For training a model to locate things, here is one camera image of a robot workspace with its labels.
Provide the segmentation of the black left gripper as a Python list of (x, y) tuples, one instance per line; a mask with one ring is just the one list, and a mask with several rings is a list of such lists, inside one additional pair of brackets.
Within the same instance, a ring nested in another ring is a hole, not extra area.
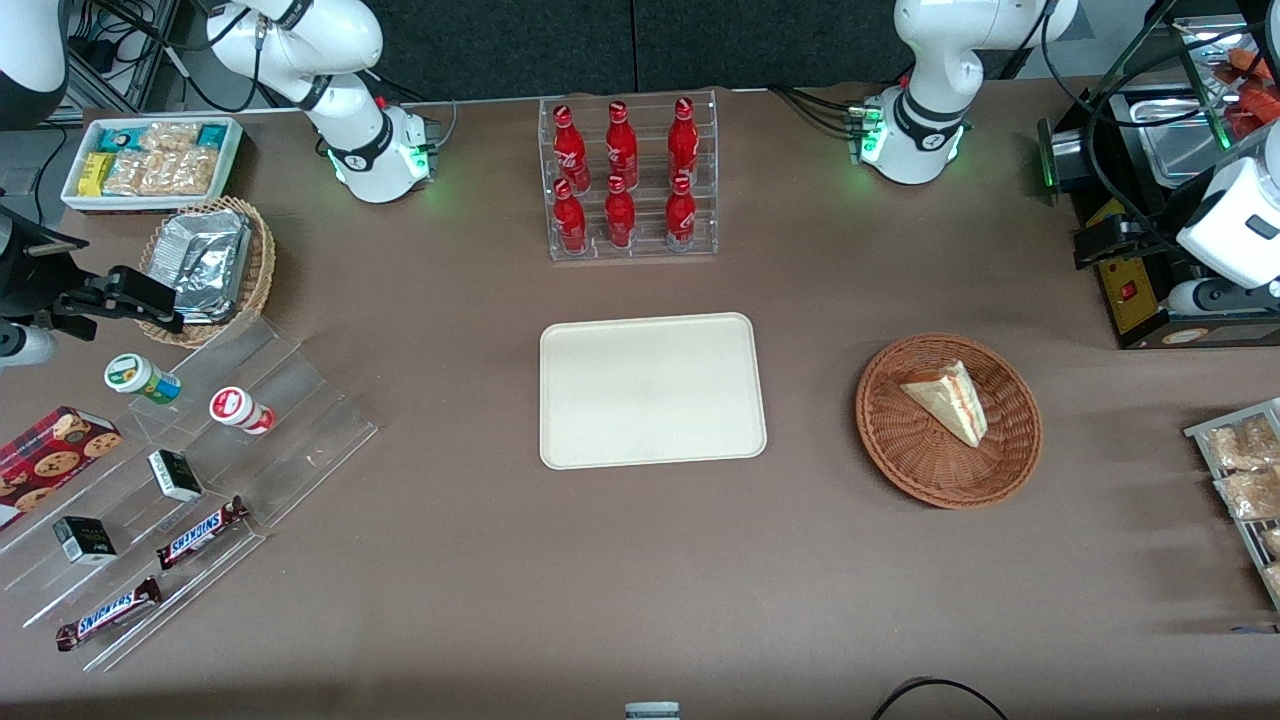
[(1096, 218), (1092, 236), (1074, 237), (1074, 266), (1078, 270), (1107, 260), (1167, 258), (1169, 263), (1192, 263), (1193, 256), (1158, 224), (1134, 222), (1130, 217), (1108, 214)]

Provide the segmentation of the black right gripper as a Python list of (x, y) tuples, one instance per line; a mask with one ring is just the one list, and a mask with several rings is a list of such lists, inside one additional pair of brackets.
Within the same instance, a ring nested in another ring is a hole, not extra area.
[(90, 275), (70, 254), (90, 242), (51, 231), (9, 208), (3, 208), (1, 310), (3, 318), (33, 316), (47, 310), (47, 328), (74, 340), (95, 341), (104, 316), (131, 319), (179, 334), (186, 325), (177, 311), (177, 292), (160, 281), (128, 266), (114, 266), (84, 286)]

